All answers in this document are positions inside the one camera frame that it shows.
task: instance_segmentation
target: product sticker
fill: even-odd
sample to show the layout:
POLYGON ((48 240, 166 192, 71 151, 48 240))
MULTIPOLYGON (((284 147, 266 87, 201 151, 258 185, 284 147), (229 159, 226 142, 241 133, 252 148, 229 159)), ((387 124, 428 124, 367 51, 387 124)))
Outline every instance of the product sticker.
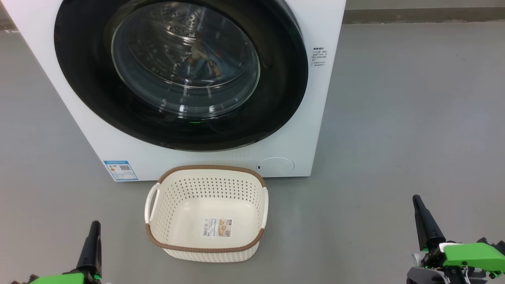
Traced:
POLYGON ((223 218, 205 218, 203 236, 222 236, 229 238, 231 236, 232 219, 223 218))
POLYGON ((128 161, 104 161, 104 163, 115 180, 138 180, 128 161))

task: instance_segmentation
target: laundry basket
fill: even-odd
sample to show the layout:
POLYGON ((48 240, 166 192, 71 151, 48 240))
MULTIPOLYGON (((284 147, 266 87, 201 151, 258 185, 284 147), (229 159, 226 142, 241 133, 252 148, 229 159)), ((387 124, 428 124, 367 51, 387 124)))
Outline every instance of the laundry basket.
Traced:
POLYGON ((267 214, 268 191, 259 174, 203 165, 166 172, 147 196, 144 217, 147 236, 173 257, 236 262, 258 249, 267 214))

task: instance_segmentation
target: basket bottom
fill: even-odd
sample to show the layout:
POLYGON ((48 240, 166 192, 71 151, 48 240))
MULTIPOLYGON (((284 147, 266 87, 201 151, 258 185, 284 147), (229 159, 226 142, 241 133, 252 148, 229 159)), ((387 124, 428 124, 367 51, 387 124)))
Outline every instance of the basket bottom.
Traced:
POLYGON ((258 235, 262 215, 263 212, 246 201, 191 199, 181 203, 174 212, 175 222, 172 222, 167 243, 211 249, 245 246, 258 235), (222 236, 218 231, 220 223, 222 236))

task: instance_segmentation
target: washing machine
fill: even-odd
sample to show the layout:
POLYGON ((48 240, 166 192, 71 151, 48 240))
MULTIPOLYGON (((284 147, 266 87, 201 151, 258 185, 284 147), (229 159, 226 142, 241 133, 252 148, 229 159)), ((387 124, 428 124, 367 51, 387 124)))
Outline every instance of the washing machine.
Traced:
POLYGON ((345 0, 3 4, 115 181, 311 174, 345 0))

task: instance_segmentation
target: washing machine door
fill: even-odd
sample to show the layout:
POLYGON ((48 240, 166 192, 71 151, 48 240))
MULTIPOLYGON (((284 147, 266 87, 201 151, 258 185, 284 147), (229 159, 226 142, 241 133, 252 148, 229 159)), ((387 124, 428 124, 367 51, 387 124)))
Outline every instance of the washing machine door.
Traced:
POLYGON ((299 29, 273 0, 65 0, 55 49, 104 121, 180 150, 266 138, 295 113, 308 78, 299 29))

